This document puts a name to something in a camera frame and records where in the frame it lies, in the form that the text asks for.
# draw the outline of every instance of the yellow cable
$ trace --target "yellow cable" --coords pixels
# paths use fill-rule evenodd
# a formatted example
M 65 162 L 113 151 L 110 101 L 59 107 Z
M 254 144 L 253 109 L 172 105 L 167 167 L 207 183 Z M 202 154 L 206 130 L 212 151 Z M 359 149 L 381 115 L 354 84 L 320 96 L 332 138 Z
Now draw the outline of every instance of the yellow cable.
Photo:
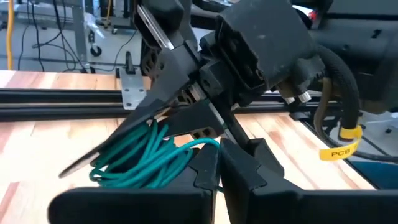
M 13 70 L 12 64 L 12 30 L 14 29 L 14 0 L 8 0 L 8 22 L 7 22 L 7 66 Z
M 106 11 L 106 26 L 109 26 L 109 18 L 111 17 L 112 0 L 108 0 L 108 10 Z

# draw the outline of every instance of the lab floor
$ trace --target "lab floor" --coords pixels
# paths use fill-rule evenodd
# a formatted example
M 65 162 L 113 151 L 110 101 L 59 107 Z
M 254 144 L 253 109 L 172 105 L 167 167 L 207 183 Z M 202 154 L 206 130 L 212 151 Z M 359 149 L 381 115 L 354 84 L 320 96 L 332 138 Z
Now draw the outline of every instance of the lab floor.
M 12 40 L 12 50 L 14 52 L 14 69 L 17 70 L 17 61 L 18 57 L 22 50 L 22 33 L 26 25 L 24 24 L 16 24 L 14 26 L 14 35 Z M 110 30 L 102 30 L 105 35 L 104 39 L 100 37 L 96 38 L 96 43 L 102 48 L 102 55 L 99 57 L 93 57 L 88 51 L 88 61 L 91 62 L 92 66 L 96 68 L 102 68 L 105 70 L 112 70 L 115 62 L 115 56 L 120 46 L 125 44 L 132 34 L 134 33 L 131 30 L 119 30 L 116 35 L 111 34 Z M 205 35 L 207 30 L 196 29 L 195 33 L 197 37 L 201 37 Z M 42 30 L 39 29 L 39 39 L 40 43 L 45 42 L 52 37 L 58 34 L 57 29 Z M 71 46 L 75 49 L 75 38 L 72 31 L 64 31 L 64 35 L 66 39 L 69 41 Z M 58 38 L 56 41 L 52 42 L 53 44 L 61 46 L 62 43 Z M 41 67 L 39 61 L 37 60 L 38 51 L 37 49 L 33 49 L 32 46 L 36 44 L 35 39 L 35 27 L 30 26 L 26 32 L 24 39 L 24 53 L 23 58 L 21 60 L 21 70 L 27 71 L 41 71 Z M 128 43 L 122 51 L 120 52 L 116 64 L 122 65 L 124 63 L 124 55 L 126 51 L 129 50 L 132 54 L 132 62 L 134 65 L 139 64 L 140 52 L 141 52 L 141 36 L 137 33 L 134 38 Z M 43 62 L 43 66 L 46 72 L 61 72 L 66 68 L 64 62 L 63 50 L 51 47 L 44 46 L 41 48 L 41 57 L 43 59 L 51 60 L 51 62 Z M 7 69 L 7 60 L 6 60 L 6 29 L 0 31 L 0 70 Z M 104 72 L 97 71 L 97 73 L 108 73 L 113 74 L 114 72 Z M 364 130 L 364 136 L 371 141 L 373 144 L 380 147 L 386 153 L 398 156 L 398 147 L 396 144 L 398 143 L 398 130 L 392 128 L 392 132 L 387 134 L 385 130 L 389 128 L 389 120 L 390 114 L 382 114 L 379 116 L 375 116 L 373 114 L 365 114 L 361 120 L 362 124 L 366 125 L 366 129 Z M 336 136 L 337 130 L 332 132 L 332 135 Z M 370 145 L 366 141 L 361 141 L 360 151 L 369 152 L 373 154 L 381 154 L 377 151 L 372 145 Z M 353 161 L 360 161 L 361 159 L 352 157 Z

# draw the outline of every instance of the wooden table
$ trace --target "wooden table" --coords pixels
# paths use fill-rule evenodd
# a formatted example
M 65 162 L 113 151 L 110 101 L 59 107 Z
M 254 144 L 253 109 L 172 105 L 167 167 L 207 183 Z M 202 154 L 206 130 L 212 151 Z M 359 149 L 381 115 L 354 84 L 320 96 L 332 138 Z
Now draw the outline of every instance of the wooden table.
M 0 71 L 0 88 L 118 89 L 112 75 Z M 285 178 L 303 189 L 372 189 L 344 161 L 324 162 L 326 146 L 287 113 L 237 115 L 250 138 L 265 138 L 285 168 Z M 0 224 L 47 223 L 47 205 L 67 189 L 94 186 L 90 168 L 58 179 L 69 163 L 103 141 L 120 119 L 0 123 Z M 191 140 L 177 138 L 178 144 Z M 218 194 L 216 223 L 228 223 Z

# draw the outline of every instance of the teal wire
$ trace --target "teal wire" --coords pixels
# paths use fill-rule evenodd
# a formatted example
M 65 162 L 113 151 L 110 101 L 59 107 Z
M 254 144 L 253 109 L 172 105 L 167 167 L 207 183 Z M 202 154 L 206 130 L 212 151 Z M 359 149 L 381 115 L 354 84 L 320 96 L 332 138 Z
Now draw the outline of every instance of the teal wire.
M 164 126 L 159 131 L 155 120 L 150 126 L 142 123 L 94 161 L 90 179 L 103 187 L 161 188 L 167 186 L 186 168 L 193 156 L 192 147 L 212 144 L 220 148 L 220 144 L 210 138 L 197 139 L 177 147 L 174 137 L 164 140 L 168 128 Z M 134 167 L 124 173 L 112 172 L 115 167 L 139 152 L 142 156 Z M 111 162 L 120 153 L 125 155 Z

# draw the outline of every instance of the yellow label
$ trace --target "yellow label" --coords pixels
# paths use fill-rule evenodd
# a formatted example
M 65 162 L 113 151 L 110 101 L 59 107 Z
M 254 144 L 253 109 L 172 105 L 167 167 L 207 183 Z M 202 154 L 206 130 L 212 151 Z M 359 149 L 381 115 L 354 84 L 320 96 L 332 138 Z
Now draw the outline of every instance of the yellow label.
M 362 128 L 358 125 L 354 129 L 355 142 L 347 146 L 341 146 L 331 149 L 321 149 L 319 151 L 319 157 L 323 161 L 335 161 L 339 159 L 346 159 L 352 156 L 359 146 L 359 142 L 362 138 Z

